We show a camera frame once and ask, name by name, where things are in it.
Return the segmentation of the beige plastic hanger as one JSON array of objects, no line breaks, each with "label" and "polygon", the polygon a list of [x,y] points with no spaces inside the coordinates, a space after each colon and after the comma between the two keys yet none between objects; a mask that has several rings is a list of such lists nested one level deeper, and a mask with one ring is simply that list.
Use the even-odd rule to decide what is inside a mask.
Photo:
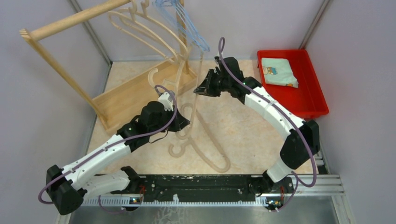
[{"label": "beige plastic hanger", "polygon": [[149,1],[144,0],[141,2],[142,11],[138,11],[138,6],[135,0],[130,1],[131,5],[127,8],[120,8],[115,11],[109,11],[107,17],[110,23],[119,31],[129,35],[130,37],[145,44],[159,56],[163,57],[166,61],[176,64],[181,55],[176,52],[159,34],[150,29],[148,26],[137,20],[137,17],[141,17],[144,20],[157,25],[168,31],[169,34],[174,35],[170,29],[165,25],[155,20],[148,15],[147,8],[149,7]]},{"label": "beige plastic hanger", "polygon": [[[140,42],[144,43],[148,47],[150,47],[153,51],[155,51],[157,54],[162,56],[166,61],[170,63],[178,63],[182,60],[186,61],[189,58],[190,52],[191,52],[191,45],[187,44],[187,36],[186,34],[182,33],[182,28],[179,28],[178,26],[180,25],[179,22],[176,23],[176,28],[173,31],[170,29],[168,26],[164,25],[160,21],[156,20],[155,18],[149,16],[147,12],[147,8],[150,5],[150,2],[148,0],[144,0],[141,2],[141,9],[142,11],[138,11],[138,6],[135,0],[130,1],[132,6],[127,7],[127,8],[120,8],[117,11],[111,11],[108,12],[108,19],[110,23],[116,27],[118,30],[124,32],[125,34],[130,35],[131,37],[139,40]],[[150,44],[146,40],[138,37],[137,35],[131,33],[130,31],[118,26],[114,21],[113,17],[116,17],[120,20],[120,22],[131,28],[132,30],[137,31],[141,35],[145,36],[148,39],[151,39],[152,41],[156,42],[158,45],[164,47],[167,49],[171,56],[167,56],[165,53],[163,53],[159,48],[156,46]],[[178,44],[179,44],[179,49],[180,51],[177,52],[175,48],[170,46],[158,33],[150,29],[148,26],[144,25],[143,23],[139,22],[136,17],[141,17],[144,20],[150,22],[151,24],[159,27],[160,29],[164,30],[167,34],[170,35],[172,39],[174,39]]]},{"label": "beige plastic hanger", "polygon": [[181,106],[182,115],[190,117],[190,124],[175,137],[180,140],[179,149],[174,149],[174,144],[168,147],[168,153],[174,158],[182,157],[188,148],[192,148],[200,159],[212,170],[224,174],[231,168],[231,160],[221,143],[216,139],[209,125],[197,110],[197,104],[185,103]]},{"label": "beige plastic hanger", "polygon": [[[179,58],[177,64],[175,64],[175,66],[177,66],[177,71],[175,72],[176,79],[175,80],[164,79],[163,82],[160,84],[162,87],[166,87],[166,86],[173,87],[174,90],[172,92],[174,92],[174,97],[177,97],[179,94],[186,92],[187,90],[191,89],[194,86],[195,87],[198,86],[199,74],[202,69],[203,54],[201,54],[201,56],[200,56],[198,72],[194,72],[190,69],[190,67],[188,65],[189,55],[190,54],[187,53],[185,58],[183,58],[183,59]],[[155,89],[157,95],[160,96],[163,92],[160,92],[157,89],[157,87],[159,85],[155,84],[155,82],[153,80],[153,76],[155,76],[159,72],[158,68],[159,68],[159,66],[154,67],[153,69],[151,69],[149,71],[148,82],[149,82],[150,86]],[[198,99],[197,97],[194,98],[193,104],[184,104],[181,106],[182,112],[184,111],[185,107],[188,107],[188,106],[192,107],[190,127],[187,128],[184,135],[182,135],[178,132],[176,133],[176,136],[181,140],[187,139],[191,136],[192,126],[194,124],[195,115],[197,113],[197,109],[196,109],[197,99]]]}]

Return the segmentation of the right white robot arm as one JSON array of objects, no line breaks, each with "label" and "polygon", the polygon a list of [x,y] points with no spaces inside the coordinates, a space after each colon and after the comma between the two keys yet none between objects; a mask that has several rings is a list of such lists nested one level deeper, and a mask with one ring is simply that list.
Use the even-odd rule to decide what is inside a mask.
[{"label": "right white robot arm", "polygon": [[274,100],[254,77],[244,77],[234,57],[214,58],[217,66],[210,69],[194,93],[219,97],[228,92],[243,105],[253,109],[269,122],[284,138],[280,157],[263,173],[259,193],[276,192],[281,180],[306,161],[315,164],[314,155],[320,151],[319,126],[313,121],[294,115]]}]

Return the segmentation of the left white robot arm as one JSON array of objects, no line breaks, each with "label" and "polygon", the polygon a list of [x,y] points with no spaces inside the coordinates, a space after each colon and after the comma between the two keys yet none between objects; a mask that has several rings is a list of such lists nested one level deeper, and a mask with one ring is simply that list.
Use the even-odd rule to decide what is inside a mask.
[{"label": "left white robot arm", "polygon": [[175,106],[173,93],[164,92],[157,101],[148,102],[139,115],[123,125],[102,146],[62,168],[57,165],[50,167],[45,191],[51,203],[60,215],[67,215],[83,202],[102,194],[138,193],[142,188],[141,179],[130,166],[107,175],[98,172],[149,143],[152,135],[176,133],[190,123]]}]

